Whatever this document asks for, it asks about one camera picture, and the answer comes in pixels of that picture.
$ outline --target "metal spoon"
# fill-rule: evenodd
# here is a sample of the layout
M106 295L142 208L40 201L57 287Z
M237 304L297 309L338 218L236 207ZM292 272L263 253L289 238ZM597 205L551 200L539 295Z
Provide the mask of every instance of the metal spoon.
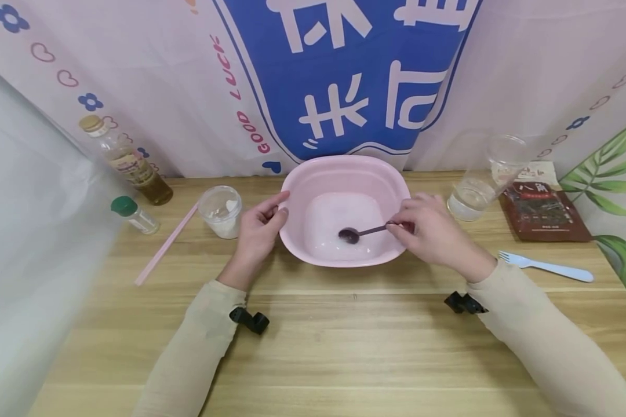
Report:
M370 233L382 232L384 229L387 229L388 224L394 223L393 221L388 221L386 224L379 226L378 228L365 230L364 232L358 232L355 228L344 228L341 229L341 231L339 232L339 237L349 244L354 245L359 241L360 236L364 236Z

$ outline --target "glass cup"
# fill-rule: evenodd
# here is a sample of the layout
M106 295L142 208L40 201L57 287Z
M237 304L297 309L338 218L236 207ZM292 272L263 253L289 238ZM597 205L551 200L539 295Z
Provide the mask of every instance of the glass cup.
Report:
M519 137L490 137L454 187L447 201L448 210L458 220L477 220L528 165L530 153Z
M239 236L242 203L234 188L218 185L207 189L199 198L197 210L218 237L234 239Z

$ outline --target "person's left hand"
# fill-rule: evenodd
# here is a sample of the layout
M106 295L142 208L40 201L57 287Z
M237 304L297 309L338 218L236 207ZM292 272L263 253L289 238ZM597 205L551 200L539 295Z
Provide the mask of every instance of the person's left hand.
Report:
M275 238L287 221L287 209L278 205L290 197L284 191L269 197L241 216L234 255L218 277L223 284L247 291L263 260L274 249Z

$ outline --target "glass bottle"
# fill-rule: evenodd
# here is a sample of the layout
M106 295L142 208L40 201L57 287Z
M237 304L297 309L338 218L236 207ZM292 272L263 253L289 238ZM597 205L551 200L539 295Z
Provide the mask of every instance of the glass bottle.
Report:
M128 142L114 133L97 115L89 115L79 121L88 136L98 141L102 154L116 171L119 171L134 188L139 190L153 205L167 203L173 190L154 171L153 167Z
M128 220L145 235L152 235L160 228L159 221L152 218L150 214L137 205L136 201L128 196L116 197L111 202L111 211Z

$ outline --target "cooking oil bottle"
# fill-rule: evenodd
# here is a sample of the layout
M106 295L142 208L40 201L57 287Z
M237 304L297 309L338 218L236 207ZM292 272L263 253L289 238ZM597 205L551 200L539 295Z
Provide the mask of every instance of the cooking oil bottle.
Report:
M127 138L111 132L110 128L97 115L89 115L79 121L79 126L88 136L97 140L102 154L116 171L119 171L134 188L139 190L155 206L167 203L174 194L162 177Z

